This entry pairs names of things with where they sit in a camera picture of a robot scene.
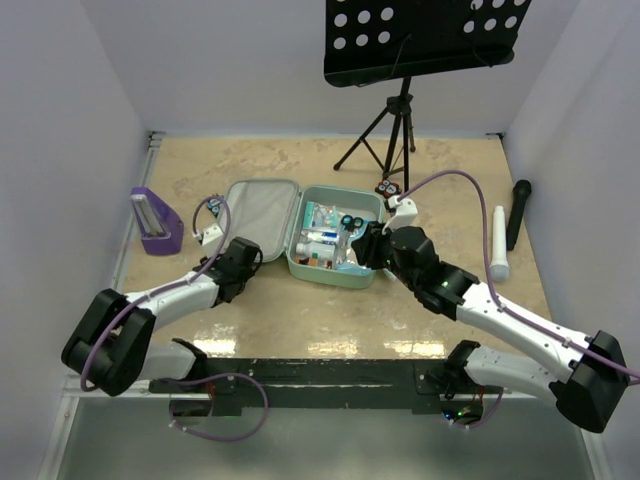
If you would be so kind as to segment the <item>black handled scissors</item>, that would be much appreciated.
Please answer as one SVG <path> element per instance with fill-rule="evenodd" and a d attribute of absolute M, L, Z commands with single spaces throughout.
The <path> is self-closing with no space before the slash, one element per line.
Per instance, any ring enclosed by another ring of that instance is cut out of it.
<path fill-rule="evenodd" d="M 354 238 L 361 233 L 364 224 L 361 217 L 346 214 L 340 220 L 339 235 L 342 239 Z"/>

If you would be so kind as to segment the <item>white plastic bottle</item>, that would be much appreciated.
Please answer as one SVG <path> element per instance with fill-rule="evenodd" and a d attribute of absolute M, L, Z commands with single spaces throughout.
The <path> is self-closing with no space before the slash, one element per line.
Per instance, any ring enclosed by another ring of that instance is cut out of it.
<path fill-rule="evenodd" d="M 318 242 L 298 243 L 295 250 L 301 257 L 330 260 L 334 256 L 335 246 Z"/>

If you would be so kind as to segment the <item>mint green medicine case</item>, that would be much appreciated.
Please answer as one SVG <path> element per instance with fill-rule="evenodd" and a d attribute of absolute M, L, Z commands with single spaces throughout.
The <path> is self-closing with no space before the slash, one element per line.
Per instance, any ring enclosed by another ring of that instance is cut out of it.
<path fill-rule="evenodd" d="M 299 280 L 351 289 L 365 289 L 373 283 L 374 272 L 355 276 L 331 270 L 298 265 L 294 262 L 296 245 L 309 243 L 304 237 L 308 229 L 302 228 L 304 208 L 307 201 L 335 206 L 338 211 L 338 227 L 311 229 L 333 231 L 339 235 L 340 220 L 348 214 L 361 217 L 367 225 L 383 219 L 382 199 L 364 191 L 348 188 L 311 185 L 302 188 L 289 179 L 266 178 L 240 180 L 232 184 L 225 195 L 231 211 L 230 238 L 243 237 L 259 245 L 263 261 L 271 262 L 284 256 L 291 275 Z M 345 239 L 339 235 L 340 245 Z"/>

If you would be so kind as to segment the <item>teal packet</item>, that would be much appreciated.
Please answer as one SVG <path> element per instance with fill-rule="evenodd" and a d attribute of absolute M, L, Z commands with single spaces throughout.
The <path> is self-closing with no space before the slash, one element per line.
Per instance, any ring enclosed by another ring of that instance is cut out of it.
<path fill-rule="evenodd" d="M 338 227 L 338 211 L 335 206 L 327 206 L 314 201 L 307 201 L 302 221 L 303 229 L 319 229 Z"/>

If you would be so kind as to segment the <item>amber medicine bottle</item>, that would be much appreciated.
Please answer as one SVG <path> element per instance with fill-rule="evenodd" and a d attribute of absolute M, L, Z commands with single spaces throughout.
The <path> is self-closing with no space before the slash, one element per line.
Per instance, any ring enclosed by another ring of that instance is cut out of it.
<path fill-rule="evenodd" d="M 296 256 L 294 262 L 298 265 L 308 266 L 312 268 L 329 269 L 333 268 L 333 260 L 312 255 L 310 257 Z"/>

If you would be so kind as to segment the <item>white bandage roll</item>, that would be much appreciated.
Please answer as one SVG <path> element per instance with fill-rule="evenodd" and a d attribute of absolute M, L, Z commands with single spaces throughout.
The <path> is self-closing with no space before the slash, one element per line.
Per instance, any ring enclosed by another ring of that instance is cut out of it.
<path fill-rule="evenodd" d="M 308 230 L 304 232 L 304 237 L 310 242 L 335 245 L 338 241 L 339 235 L 333 231 Z"/>

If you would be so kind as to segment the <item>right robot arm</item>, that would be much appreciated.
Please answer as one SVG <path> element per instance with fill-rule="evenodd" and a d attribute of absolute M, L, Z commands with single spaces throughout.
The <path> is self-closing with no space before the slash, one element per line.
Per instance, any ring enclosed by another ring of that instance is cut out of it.
<path fill-rule="evenodd" d="M 427 310 L 480 329 L 509 344 L 518 355 L 466 343 L 445 369 L 448 386 L 459 393 L 495 386 L 555 405 L 574 425 L 605 430 L 631 375 L 618 339 L 606 331 L 589 336 L 571 330 L 495 294 L 472 273 L 447 263 L 420 227 L 387 231 L 366 227 L 352 244 L 359 264 L 387 269 Z"/>

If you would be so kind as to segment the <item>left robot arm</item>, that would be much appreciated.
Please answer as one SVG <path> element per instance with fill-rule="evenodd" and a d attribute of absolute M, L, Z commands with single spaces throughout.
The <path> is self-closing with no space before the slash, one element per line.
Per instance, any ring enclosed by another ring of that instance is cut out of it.
<path fill-rule="evenodd" d="M 178 280 L 153 290 L 122 294 L 100 291 L 91 301 L 61 353 L 80 376 L 83 392 L 115 397 L 139 380 L 174 382 L 185 392 L 207 380 L 204 352 L 183 340 L 154 346 L 154 332 L 191 314 L 231 302 L 259 270 L 260 247 L 245 238 Z"/>

